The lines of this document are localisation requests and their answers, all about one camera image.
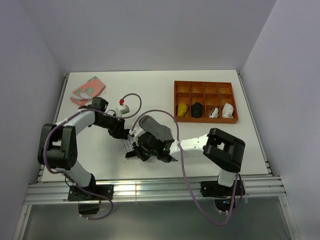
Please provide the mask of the grey sock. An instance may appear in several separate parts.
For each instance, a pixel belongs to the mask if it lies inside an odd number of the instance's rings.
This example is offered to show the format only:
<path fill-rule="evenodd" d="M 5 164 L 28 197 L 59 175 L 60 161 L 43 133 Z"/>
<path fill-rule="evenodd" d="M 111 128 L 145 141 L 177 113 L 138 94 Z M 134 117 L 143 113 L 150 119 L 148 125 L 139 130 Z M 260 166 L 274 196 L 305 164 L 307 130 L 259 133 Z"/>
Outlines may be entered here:
<path fill-rule="evenodd" d="M 164 141 L 173 140 L 171 129 L 158 123 L 153 117 L 144 115 L 139 121 L 139 126 L 145 131 L 152 134 L 156 139 Z"/>

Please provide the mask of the white black striped sock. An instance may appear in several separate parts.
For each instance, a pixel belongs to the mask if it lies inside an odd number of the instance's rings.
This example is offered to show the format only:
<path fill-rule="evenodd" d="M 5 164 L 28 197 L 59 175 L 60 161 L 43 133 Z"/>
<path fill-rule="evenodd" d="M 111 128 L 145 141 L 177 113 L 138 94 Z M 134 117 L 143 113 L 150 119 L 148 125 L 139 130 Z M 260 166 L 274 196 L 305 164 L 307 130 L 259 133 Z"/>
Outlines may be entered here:
<path fill-rule="evenodd" d="M 134 147 L 133 147 L 134 141 L 133 141 L 133 138 L 131 136 L 128 136 L 128 139 L 123 139 L 122 142 L 123 142 L 125 151 L 127 153 L 134 150 Z"/>

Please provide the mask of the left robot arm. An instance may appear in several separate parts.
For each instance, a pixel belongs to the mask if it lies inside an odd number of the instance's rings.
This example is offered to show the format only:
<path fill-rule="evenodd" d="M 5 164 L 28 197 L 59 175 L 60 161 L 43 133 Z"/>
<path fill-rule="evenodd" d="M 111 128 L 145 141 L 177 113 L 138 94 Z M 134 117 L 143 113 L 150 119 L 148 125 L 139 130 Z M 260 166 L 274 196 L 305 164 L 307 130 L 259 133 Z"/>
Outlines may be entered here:
<path fill-rule="evenodd" d="M 63 174 L 80 187 L 79 194 L 86 200 L 96 197 L 98 188 L 94 175 L 78 162 L 77 135 L 92 125 L 106 129 L 115 139 L 127 140 L 129 130 L 125 120 L 105 114 L 108 102 L 94 97 L 91 104 L 83 105 L 79 112 L 64 122 L 42 126 L 37 159 L 52 174 Z"/>

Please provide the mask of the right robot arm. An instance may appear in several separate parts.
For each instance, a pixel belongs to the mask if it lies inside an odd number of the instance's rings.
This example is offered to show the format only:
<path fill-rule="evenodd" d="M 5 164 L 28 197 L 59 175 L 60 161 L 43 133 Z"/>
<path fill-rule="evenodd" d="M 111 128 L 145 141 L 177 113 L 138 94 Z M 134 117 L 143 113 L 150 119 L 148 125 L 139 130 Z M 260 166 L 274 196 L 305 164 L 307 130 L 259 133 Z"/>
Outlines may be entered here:
<path fill-rule="evenodd" d="M 184 140 L 160 140 L 141 127 L 129 132 L 133 138 L 132 151 L 125 157 L 147 161 L 150 157 L 170 163 L 185 158 L 207 157 L 219 167 L 217 191 L 229 194 L 234 188 L 236 174 L 241 171 L 245 142 L 223 130 L 211 128 L 208 134 Z"/>

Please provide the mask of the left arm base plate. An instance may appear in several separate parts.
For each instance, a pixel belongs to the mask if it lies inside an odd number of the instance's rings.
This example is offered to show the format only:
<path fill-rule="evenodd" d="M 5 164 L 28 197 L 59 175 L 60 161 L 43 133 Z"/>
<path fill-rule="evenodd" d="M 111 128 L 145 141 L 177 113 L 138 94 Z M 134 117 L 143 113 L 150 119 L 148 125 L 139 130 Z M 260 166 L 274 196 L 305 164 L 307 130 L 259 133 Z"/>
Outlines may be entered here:
<path fill-rule="evenodd" d="M 98 184 L 92 189 L 79 189 L 72 185 L 69 188 L 67 200 L 69 202 L 108 201 L 113 199 L 113 184 Z"/>

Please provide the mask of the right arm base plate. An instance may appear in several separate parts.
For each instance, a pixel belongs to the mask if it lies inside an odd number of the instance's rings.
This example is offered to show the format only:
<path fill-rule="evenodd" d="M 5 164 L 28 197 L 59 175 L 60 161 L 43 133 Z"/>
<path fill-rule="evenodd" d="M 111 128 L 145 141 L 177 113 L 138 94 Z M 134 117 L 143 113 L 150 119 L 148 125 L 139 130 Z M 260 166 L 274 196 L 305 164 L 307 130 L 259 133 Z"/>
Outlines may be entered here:
<path fill-rule="evenodd" d="M 217 180 L 200 182 L 200 194 L 203 197 L 226 198 L 232 195 L 233 188 L 233 186 L 226 187 L 219 185 Z M 243 181 L 238 180 L 235 188 L 235 196 L 244 196 L 245 194 L 246 191 L 243 186 Z"/>

